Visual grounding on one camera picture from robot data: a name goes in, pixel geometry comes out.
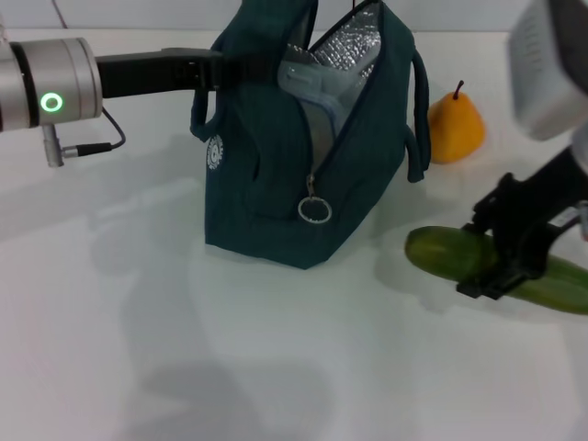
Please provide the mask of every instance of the green cucumber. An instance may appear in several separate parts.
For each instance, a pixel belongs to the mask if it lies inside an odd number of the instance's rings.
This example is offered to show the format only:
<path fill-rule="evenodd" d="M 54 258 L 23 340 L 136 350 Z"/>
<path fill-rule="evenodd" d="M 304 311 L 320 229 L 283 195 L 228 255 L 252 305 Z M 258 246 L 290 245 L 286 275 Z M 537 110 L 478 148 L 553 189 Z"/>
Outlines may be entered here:
<path fill-rule="evenodd" d="M 413 265 L 454 282 L 475 277 L 498 260 L 490 236 L 446 227 L 414 230 L 405 252 Z M 543 278 L 529 280 L 508 295 L 552 310 L 588 315 L 588 271 L 550 256 Z"/>

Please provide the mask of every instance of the teal lunch bag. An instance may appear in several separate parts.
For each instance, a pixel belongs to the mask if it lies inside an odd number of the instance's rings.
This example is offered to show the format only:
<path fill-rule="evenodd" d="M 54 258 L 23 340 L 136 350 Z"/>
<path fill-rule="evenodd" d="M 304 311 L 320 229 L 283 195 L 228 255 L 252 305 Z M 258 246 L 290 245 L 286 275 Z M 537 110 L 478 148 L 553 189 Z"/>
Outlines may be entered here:
<path fill-rule="evenodd" d="M 428 83 L 411 31 L 367 0 L 309 48 L 316 11 L 317 0 L 243 0 L 212 49 L 251 61 L 251 72 L 217 92 L 209 122 L 206 93 L 192 112 L 192 132 L 209 142 L 206 242 L 298 268 L 333 255 L 405 152 L 410 182 L 431 159 Z"/>

